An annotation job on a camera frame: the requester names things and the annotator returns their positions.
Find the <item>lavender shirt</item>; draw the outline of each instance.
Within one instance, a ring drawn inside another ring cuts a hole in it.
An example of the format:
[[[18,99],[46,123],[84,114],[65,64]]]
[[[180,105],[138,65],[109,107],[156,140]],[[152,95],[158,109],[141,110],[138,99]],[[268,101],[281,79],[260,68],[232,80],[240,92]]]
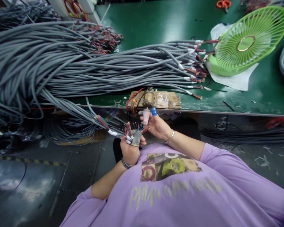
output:
[[[107,200],[82,192],[60,226],[283,226],[284,190],[206,144],[200,161],[169,146],[141,150]]]

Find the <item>bracelet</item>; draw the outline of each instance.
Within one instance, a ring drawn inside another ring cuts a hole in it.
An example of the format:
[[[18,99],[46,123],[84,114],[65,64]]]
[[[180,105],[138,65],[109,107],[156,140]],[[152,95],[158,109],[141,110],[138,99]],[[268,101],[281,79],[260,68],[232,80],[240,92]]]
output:
[[[165,143],[168,143],[169,141],[171,141],[171,139],[174,137],[174,135],[175,135],[175,131],[173,130],[172,133],[171,133],[171,136],[169,137],[169,139]]]
[[[131,167],[129,164],[127,164],[127,163],[124,161],[123,158],[121,159],[121,161],[122,161],[123,166],[124,166],[126,169],[129,169],[129,168]]]

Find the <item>person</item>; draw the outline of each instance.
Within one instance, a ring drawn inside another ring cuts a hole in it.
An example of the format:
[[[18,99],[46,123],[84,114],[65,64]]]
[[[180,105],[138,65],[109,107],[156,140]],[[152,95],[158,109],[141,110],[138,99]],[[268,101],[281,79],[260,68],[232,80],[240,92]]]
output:
[[[172,130],[155,109],[148,127],[166,143],[139,150],[122,139],[123,159],[78,195],[60,226],[284,226],[284,189]]]

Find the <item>yellow and black tape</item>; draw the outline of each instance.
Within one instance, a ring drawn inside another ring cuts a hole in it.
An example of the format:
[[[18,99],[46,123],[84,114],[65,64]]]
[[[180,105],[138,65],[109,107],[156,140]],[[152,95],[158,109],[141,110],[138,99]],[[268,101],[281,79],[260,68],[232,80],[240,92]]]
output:
[[[29,159],[29,158],[16,158],[11,156],[3,156],[0,155],[0,160],[8,160],[8,161],[22,161],[25,163],[36,163],[36,164],[44,164],[49,166],[66,166],[67,163],[55,162],[55,161],[47,161],[47,160],[38,160],[38,159]]]

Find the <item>orange scissors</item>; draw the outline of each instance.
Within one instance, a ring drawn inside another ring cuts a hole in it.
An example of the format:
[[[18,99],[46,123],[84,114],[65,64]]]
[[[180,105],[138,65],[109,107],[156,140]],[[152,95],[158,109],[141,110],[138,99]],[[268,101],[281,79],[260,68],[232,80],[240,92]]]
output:
[[[218,9],[223,9],[225,13],[228,13],[228,9],[231,6],[231,1],[218,1],[216,6]]]

